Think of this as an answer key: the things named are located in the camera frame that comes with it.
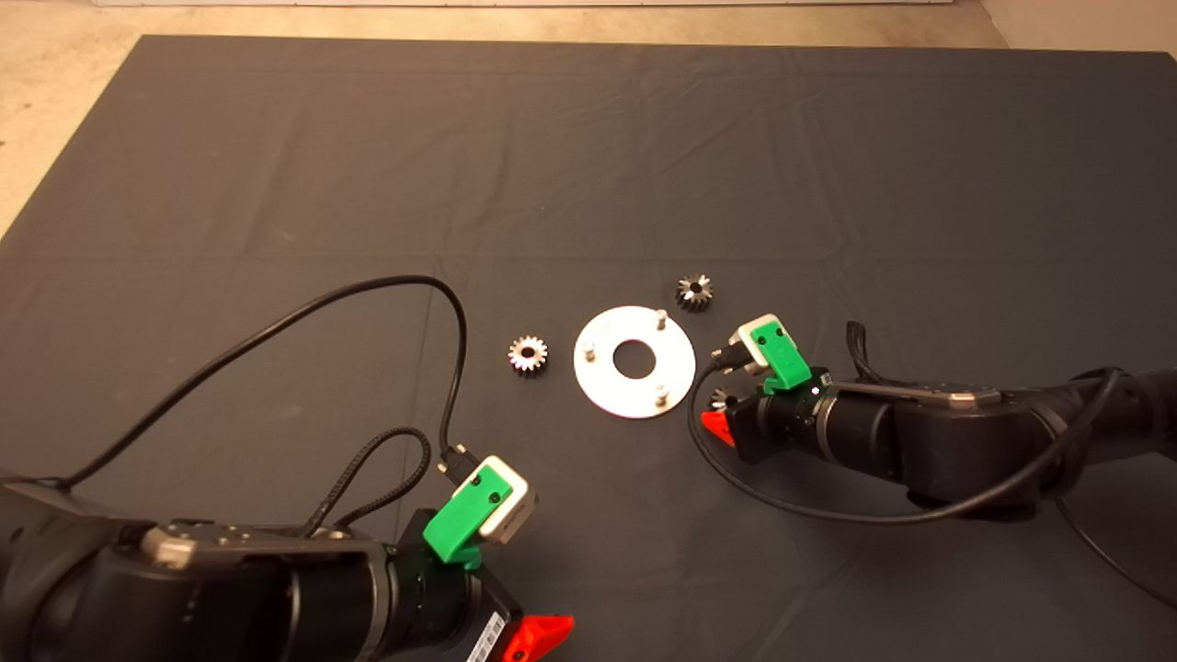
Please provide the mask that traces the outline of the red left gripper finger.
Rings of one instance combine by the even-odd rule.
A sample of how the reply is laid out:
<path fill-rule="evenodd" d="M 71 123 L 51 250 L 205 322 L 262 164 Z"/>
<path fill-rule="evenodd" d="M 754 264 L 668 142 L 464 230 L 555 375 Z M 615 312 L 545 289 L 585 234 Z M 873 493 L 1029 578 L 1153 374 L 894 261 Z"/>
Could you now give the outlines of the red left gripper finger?
<path fill-rule="evenodd" d="M 571 615 L 526 615 L 517 621 L 506 638 L 501 661 L 541 661 L 567 640 L 576 629 Z"/>

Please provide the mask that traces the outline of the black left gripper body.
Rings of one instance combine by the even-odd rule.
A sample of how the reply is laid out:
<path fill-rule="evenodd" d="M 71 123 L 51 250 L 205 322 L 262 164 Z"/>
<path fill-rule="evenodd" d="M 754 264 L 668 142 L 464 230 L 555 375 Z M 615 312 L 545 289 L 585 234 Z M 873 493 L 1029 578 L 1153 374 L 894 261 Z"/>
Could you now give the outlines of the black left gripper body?
<path fill-rule="evenodd" d="M 395 541 L 395 658 L 500 661 L 519 604 L 486 565 L 438 557 L 424 536 L 434 515 L 420 508 Z"/>

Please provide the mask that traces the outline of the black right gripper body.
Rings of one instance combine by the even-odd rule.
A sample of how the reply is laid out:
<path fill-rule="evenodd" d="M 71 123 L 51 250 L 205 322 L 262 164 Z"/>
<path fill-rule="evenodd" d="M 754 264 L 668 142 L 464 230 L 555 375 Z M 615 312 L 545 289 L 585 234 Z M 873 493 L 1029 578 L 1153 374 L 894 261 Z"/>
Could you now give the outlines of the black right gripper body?
<path fill-rule="evenodd" d="M 757 393 L 731 408 L 731 437 L 740 461 L 760 464 L 783 449 L 783 422 L 773 395 Z"/>

